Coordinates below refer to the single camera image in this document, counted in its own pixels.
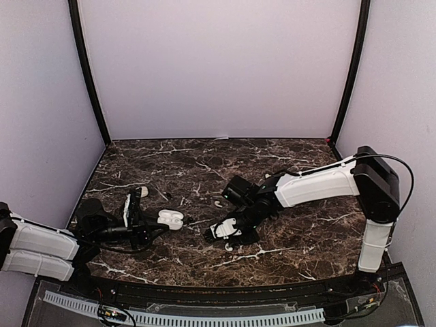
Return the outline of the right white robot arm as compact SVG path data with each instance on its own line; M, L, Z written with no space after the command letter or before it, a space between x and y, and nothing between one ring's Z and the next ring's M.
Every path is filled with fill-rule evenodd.
M374 284L392 231L410 201L412 191L400 199L399 175L388 164L395 161L407 170L411 167L398 157L376 153L361 146L356 154L341 161L300 172L280 170L262 184L234 176L222 196L235 209L207 231L213 240L228 240L237 245L258 240L257 227L281 211L310 202L353 197L366 219L360 248L358 272L348 279L348 290L363 295Z

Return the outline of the white oval charging case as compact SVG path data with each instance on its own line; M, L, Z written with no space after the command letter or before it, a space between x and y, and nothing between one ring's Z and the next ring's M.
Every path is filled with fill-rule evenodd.
M183 227L184 214L179 211L162 209L158 212L157 222L165 224L170 230L180 230Z

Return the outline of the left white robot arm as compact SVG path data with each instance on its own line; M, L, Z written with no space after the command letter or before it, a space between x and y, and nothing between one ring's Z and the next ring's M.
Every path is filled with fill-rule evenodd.
M102 249L110 250L108 243L128 240L129 253L140 253L183 224L183 215L168 209L157 217L146 215L137 200L126 201L122 220L106 212L96 198L85 200L76 216L77 230L72 233L24 219L1 203L1 270L69 280L80 296L90 297L96 282L81 270Z

